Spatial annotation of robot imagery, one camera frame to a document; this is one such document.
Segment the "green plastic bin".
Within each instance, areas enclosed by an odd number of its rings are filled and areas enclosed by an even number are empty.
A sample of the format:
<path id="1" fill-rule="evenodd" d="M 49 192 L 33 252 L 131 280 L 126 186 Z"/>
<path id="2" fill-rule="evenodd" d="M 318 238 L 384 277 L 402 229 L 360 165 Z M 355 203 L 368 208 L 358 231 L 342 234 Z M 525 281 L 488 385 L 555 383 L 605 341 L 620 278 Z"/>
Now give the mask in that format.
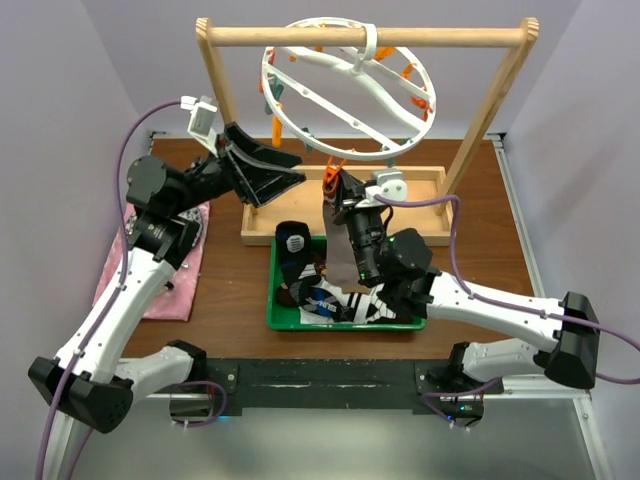
<path id="1" fill-rule="evenodd" d="M 420 331 L 427 325 L 427 320 L 421 318 L 414 318 L 411 322 L 403 324 L 326 323 L 323 317 L 321 317 L 322 323 L 302 321 L 298 308 L 285 307 L 276 301 L 276 290 L 282 280 L 283 276 L 278 262 L 276 241 L 272 240 L 270 245 L 266 325 L 275 331 L 412 332 Z"/>

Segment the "grey sock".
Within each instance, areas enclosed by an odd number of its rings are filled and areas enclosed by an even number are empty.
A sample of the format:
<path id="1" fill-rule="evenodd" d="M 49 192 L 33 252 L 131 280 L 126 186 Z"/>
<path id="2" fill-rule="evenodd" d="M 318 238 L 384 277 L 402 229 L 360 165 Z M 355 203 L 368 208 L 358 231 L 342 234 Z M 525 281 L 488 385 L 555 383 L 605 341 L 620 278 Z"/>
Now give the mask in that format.
<path id="1" fill-rule="evenodd" d="M 327 241 L 326 279 L 343 293 L 367 292 L 358 283 L 359 274 L 347 227 L 333 222 L 334 204 L 324 199 L 322 213 Z"/>

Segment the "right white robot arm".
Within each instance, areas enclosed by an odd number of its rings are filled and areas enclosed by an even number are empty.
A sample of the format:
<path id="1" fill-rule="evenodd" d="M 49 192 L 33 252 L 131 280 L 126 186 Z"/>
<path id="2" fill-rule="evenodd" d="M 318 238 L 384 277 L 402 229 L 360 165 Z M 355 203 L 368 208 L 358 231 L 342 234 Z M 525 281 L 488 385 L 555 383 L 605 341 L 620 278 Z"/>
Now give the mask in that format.
<path id="1" fill-rule="evenodd" d="M 505 334 L 493 343 L 461 342 L 432 376 L 440 388 L 469 392 L 495 378 L 541 373 L 566 387 L 589 390 L 597 376 L 600 333 L 589 299 L 569 292 L 540 298 L 464 282 L 458 271 L 432 266 L 433 253 L 414 228 L 387 230 L 382 212 L 411 206 L 398 169 L 363 182 L 345 170 L 323 180 L 332 221 L 345 226 L 357 281 L 394 313 L 466 322 Z"/>

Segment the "white round clip hanger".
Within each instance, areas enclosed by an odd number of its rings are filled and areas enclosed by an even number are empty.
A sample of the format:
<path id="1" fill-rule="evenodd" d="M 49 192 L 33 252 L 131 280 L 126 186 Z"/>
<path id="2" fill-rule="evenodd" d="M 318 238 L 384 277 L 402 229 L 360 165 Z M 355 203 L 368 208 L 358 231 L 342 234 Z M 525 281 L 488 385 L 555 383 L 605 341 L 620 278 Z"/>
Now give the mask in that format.
<path id="1" fill-rule="evenodd" d="M 320 16 L 288 25 L 294 34 L 362 33 L 364 45 L 269 45 L 260 61 L 260 91 L 272 118 L 271 142 L 286 133 L 335 159 L 392 161 L 430 132 L 436 91 L 427 69 L 404 46 L 385 46 L 372 23 Z M 312 130 L 312 118 L 373 141 L 340 147 Z"/>

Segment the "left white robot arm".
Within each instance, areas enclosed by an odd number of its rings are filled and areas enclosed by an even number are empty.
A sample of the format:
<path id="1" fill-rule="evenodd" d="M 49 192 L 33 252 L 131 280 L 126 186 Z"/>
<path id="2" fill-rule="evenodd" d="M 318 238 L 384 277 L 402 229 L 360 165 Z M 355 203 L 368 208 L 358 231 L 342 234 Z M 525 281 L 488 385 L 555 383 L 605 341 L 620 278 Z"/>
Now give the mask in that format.
<path id="1" fill-rule="evenodd" d="M 193 248 L 198 225 L 182 213 L 228 192 L 259 208 L 306 179 L 301 157 L 253 139 L 235 123 L 204 145 L 208 156 L 186 170 L 155 156 L 132 163 L 126 200 L 136 221 L 119 267 L 76 334 L 54 358 L 38 357 L 29 368 L 55 412 L 100 433 L 113 431 L 149 394 L 172 385 L 196 392 L 206 383 L 205 351 L 180 340 L 129 371 L 117 367 L 146 309 Z"/>

